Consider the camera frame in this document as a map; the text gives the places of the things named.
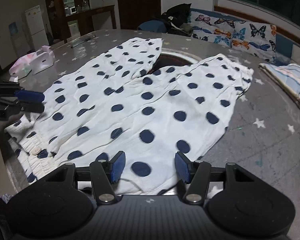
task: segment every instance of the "polka dot cloth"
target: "polka dot cloth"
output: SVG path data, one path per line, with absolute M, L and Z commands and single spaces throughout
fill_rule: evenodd
M 30 137 L 20 141 L 30 153 L 23 162 L 31 163 L 34 176 L 41 178 L 68 161 L 89 166 L 124 151 L 116 193 L 157 194 L 177 182 L 177 151 L 195 160 L 221 138 L 253 70 L 219 54 L 147 74 L 161 47 L 160 39 L 126 41 L 45 92 L 48 117 L 39 118 L 26 134 Z M 20 129 L 23 122 L 16 125 Z M 39 166 L 44 172 L 36 170 Z M 89 186 L 79 183 L 79 188 Z

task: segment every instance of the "refrigerator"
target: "refrigerator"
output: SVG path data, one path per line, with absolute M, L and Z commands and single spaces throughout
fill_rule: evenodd
M 37 51 L 43 45 L 49 45 L 46 30 L 44 28 L 42 20 L 40 5 L 26 10 L 25 13 L 34 49 Z

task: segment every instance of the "wooden table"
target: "wooden table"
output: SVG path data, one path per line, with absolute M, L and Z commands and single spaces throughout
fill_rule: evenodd
M 110 12 L 111 14 L 111 22 L 112 22 L 112 28 L 116 29 L 117 24 L 115 22 L 115 16 L 114 16 L 114 5 L 108 5 L 104 7 L 98 7 L 98 8 L 93 8 L 87 11 L 82 11 L 79 13 L 74 13 L 66 16 L 66 21 L 78 21 L 78 28 L 80 31 L 81 36 L 85 35 L 87 33 L 93 32 L 93 22 L 92 22 L 92 16 L 99 14 L 99 13 L 104 13 L 104 12 Z

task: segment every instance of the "blue gripper pad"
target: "blue gripper pad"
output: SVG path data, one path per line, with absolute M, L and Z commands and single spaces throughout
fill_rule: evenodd
M 174 157 L 174 164 L 180 179 L 184 183 L 190 183 L 190 173 L 189 173 L 188 165 L 178 153 L 176 153 Z
M 44 101 L 44 94 L 35 91 L 19 90 L 14 94 L 19 100 L 41 103 Z
M 116 183 L 121 177 L 122 171 L 126 165 L 126 154 L 123 151 L 119 151 L 116 155 L 120 154 L 117 160 L 113 163 L 112 171 L 110 174 L 110 183 Z

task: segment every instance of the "orange butterfly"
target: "orange butterfly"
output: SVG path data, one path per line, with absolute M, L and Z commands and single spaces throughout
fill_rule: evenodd
M 246 42 L 246 41 L 241 41 L 240 42 L 240 41 L 233 40 L 232 44 L 236 47 L 242 46 L 242 47 L 245 47 L 246 49 L 249 49 L 249 43 Z
M 270 25 L 270 27 L 271 27 L 271 34 L 272 34 L 273 36 L 275 36 L 276 33 L 277 33 L 277 26 L 275 26 L 275 25 Z
M 222 30 L 215 29 L 214 34 L 221 34 L 226 36 L 228 39 L 231 37 L 231 32 L 223 32 Z

